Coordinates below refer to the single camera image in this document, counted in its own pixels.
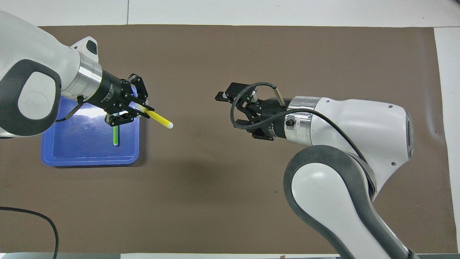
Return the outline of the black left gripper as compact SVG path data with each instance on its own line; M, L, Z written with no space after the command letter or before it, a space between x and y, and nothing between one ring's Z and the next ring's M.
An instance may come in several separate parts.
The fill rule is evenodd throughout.
M105 108L105 123L114 127L131 123L138 116L150 118L146 112L155 109L148 106L147 98L148 92L140 76L131 74L127 80L122 80L109 72L102 72L101 83L93 95L93 105ZM131 107L130 102L136 103L135 107Z

